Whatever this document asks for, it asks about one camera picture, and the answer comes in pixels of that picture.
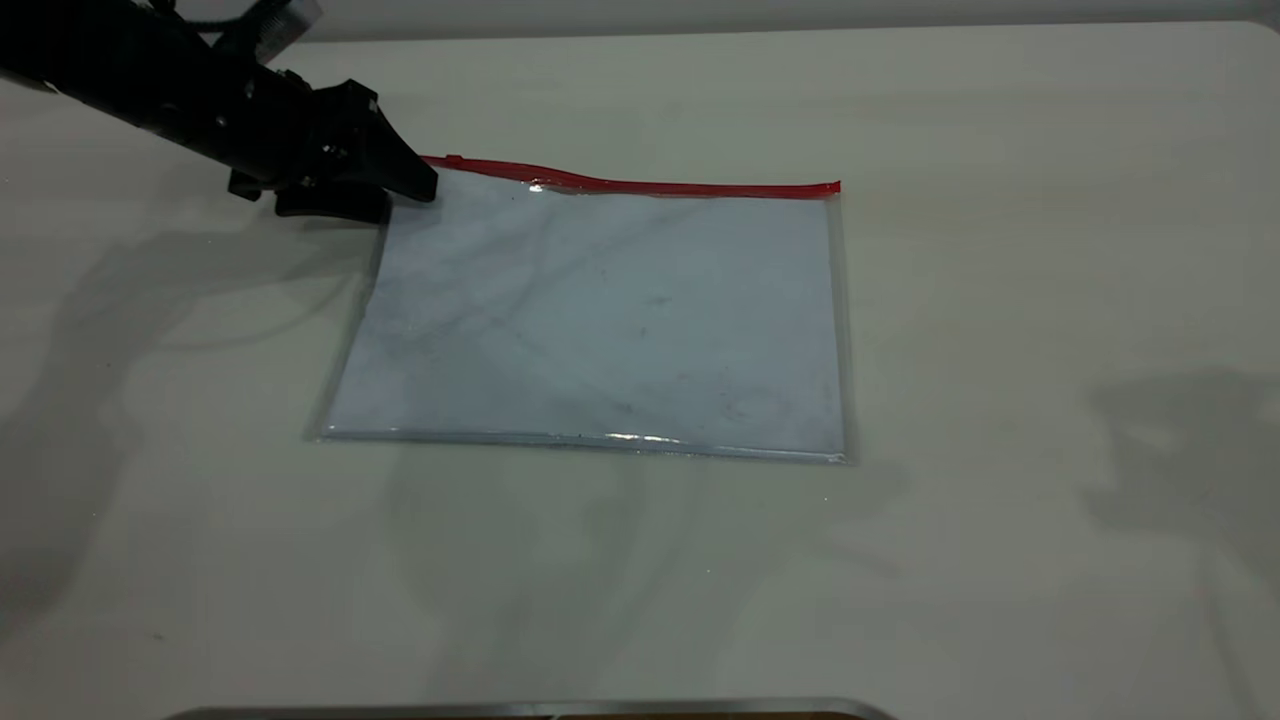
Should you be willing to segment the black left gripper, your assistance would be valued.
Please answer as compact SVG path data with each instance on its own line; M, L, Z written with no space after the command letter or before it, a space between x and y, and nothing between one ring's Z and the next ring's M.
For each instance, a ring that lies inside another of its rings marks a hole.
M291 70L236 70L214 83L214 123L228 191L276 192L278 217L381 224L387 191L436 197L436 172L396 132L378 95L353 79L314 88Z

